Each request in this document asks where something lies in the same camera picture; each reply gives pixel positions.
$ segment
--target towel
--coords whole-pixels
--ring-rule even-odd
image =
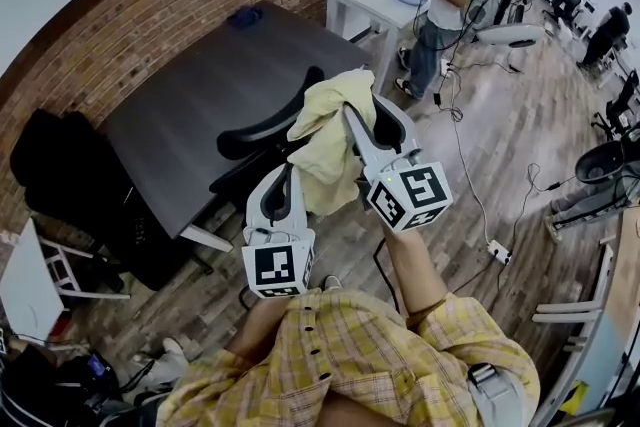
[[[355,180],[362,173],[362,164],[349,147],[342,111],[346,103],[351,104],[373,129],[376,122],[373,82],[372,72],[358,69],[306,91],[304,107],[287,138],[296,141],[313,134],[288,159],[300,172],[308,212],[330,215],[358,197]]]

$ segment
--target power strip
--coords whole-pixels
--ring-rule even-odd
[[[511,251],[505,249],[503,246],[498,244],[495,240],[491,241],[491,244],[487,246],[487,250],[490,254],[496,257],[496,259],[503,265],[509,265],[511,261]]]

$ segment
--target yellow cloth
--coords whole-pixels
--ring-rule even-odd
[[[475,299],[448,295],[413,333],[364,292],[312,290],[291,301],[259,365],[224,350],[193,363],[157,426],[314,425],[329,389],[403,425],[481,426],[467,388],[477,363],[515,374],[535,411],[533,362]]]
[[[309,143],[288,159],[300,171],[308,212],[330,215],[358,197],[354,181],[362,165],[348,145],[342,109],[345,103],[351,104],[373,128],[373,82],[370,71],[353,70],[320,82],[305,93],[304,108],[287,138],[296,141],[313,134]]]

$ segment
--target jeans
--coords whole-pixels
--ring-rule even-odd
[[[551,218],[556,230],[569,228],[580,223],[601,221],[604,217],[616,215],[629,206],[622,180],[608,180],[596,185],[587,185],[551,202],[557,212]]]
[[[596,61],[607,55],[607,52],[611,50],[612,46],[613,41],[611,41],[602,29],[598,29],[591,38],[587,55],[584,56],[582,64],[585,66],[593,65]]]
[[[441,29],[431,20],[427,20],[420,29],[420,37],[409,56],[409,90],[414,98],[422,99],[433,79],[440,73],[440,59],[444,53],[440,49],[451,45],[459,35],[460,31]]]

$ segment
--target sneaker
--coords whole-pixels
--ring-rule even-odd
[[[411,65],[409,64],[409,58],[411,57],[411,50],[406,47],[400,47],[398,49],[398,62],[400,67],[406,71],[411,71]]]
[[[336,290],[338,288],[342,288],[342,283],[335,276],[327,276],[324,278],[324,284],[322,285],[322,290],[328,292],[329,290]]]
[[[553,220],[550,215],[544,218],[544,227],[549,232],[549,235],[551,235],[551,239],[553,240],[554,243],[558,244],[562,242],[562,235],[560,235],[558,233],[558,230],[554,228]]]
[[[411,93],[411,87],[408,80],[397,78],[393,81],[393,85],[398,91],[402,91],[408,97],[413,98],[414,100],[421,100],[421,98],[416,98],[413,96],[413,93]]]

